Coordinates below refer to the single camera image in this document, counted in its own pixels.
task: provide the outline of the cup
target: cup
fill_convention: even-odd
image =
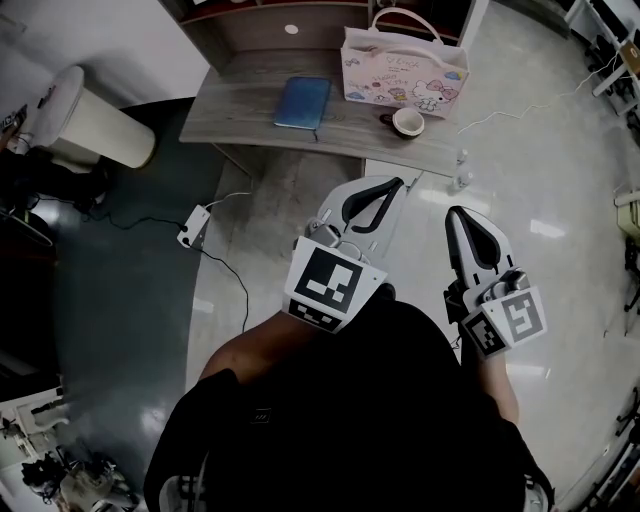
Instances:
[[[424,118],[412,108],[401,108],[395,114],[382,114],[380,121],[393,128],[398,137],[405,140],[415,139],[424,131]]]

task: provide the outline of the white floor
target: white floor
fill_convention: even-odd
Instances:
[[[461,128],[494,110],[521,113],[530,103],[547,103],[587,75],[575,41],[493,3],[470,62]],[[420,307],[453,339],[442,299],[454,279],[444,232],[448,207],[484,213],[509,236],[517,262],[541,289],[549,323],[543,339],[509,354],[509,374],[522,434],[560,498],[610,442],[640,373],[640,341],[622,338],[620,328],[603,338],[629,283],[613,191],[637,172],[640,151],[591,87],[521,121],[494,118],[464,131],[460,145],[469,150],[474,182],[449,196],[448,179],[424,173],[387,257],[398,298]],[[360,170],[346,158],[295,152],[273,158],[252,197],[215,207],[206,237],[206,249],[247,285],[248,326],[279,309],[294,238],[327,192]],[[227,182],[219,193],[238,186]],[[187,387],[207,357],[240,331],[244,316],[242,290],[217,265],[203,258],[200,266]]]

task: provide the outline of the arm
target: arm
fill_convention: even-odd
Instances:
[[[305,346],[318,332],[315,327],[286,313],[276,313],[220,347],[205,365],[200,379],[229,368],[240,384],[246,384]]]
[[[507,375],[504,354],[498,354],[486,361],[478,361],[477,372],[480,388],[496,401],[500,416],[517,425],[520,408]]]
[[[464,329],[460,328],[462,338],[462,369],[469,384],[493,398],[500,416],[514,425],[518,424],[520,408],[509,376],[504,354],[498,354],[483,360],[478,349]]]

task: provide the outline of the bag handle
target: bag handle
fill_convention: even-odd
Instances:
[[[423,57],[426,57],[434,61],[441,68],[444,68],[445,66],[447,66],[447,64],[445,64],[443,60],[440,57],[438,57],[435,53],[430,52],[425,48],[420,48],[419,46],[410,46],[407,44],[394,44],[392,46],[387,46],[385,48],[375,48],[371,50],[370,53],[371,53],[371,57],[375,59],[377,56],[382,55],[383,53],[393,53],[399,50],[405,50],[405,51],[409,50],[414,53],[420,53],[422,54]]]
[[[426,20],[422,19],[416,13],[411,12],[411,11],[409,11],[407,9],[401,9],[400,7],[387,7],[385,9],[380,9],[378,11],[378,14],[376,14],[375,17],[373,18],[373,22],[371,23],[371,26],[369,27],[369,30],[371,30],[372,32],[378,32],[378,27],[376,27],[376,21],[378,21],[378,18],[380,18],[380,16],[384,16],[385,14],[390,13],[390,12],[395,12],[395,13],[398,13],[398,14],[404,14],[405,16],[409,16],[410,18],[413,18],[417,22],[422,23],[425,27],[427,27],[429,29],[429,31],[433,34],[433,36],[435,37],[435,40],[438,43],[444,44],[442,42],[442,39],[440,39],[440,34],[438,34],[438,31],[435,28],[433,28],[430,23],[428,23]]]

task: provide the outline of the wooden desk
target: wooden desk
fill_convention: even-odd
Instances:
[[[325,115],[315,133],[273,124],[285,82],[292,76],[324,77],[332,82]],[[394,111],[345,101],[339,51],[247,51],[238,53],[221,75],[214,69],[209,72],[180,140],[214,144],[253,176],[260,175],[262,162],[247,146],[333,153],[453,176],[454,123],[425,116],[422,135],[405,141],[378,119]]]

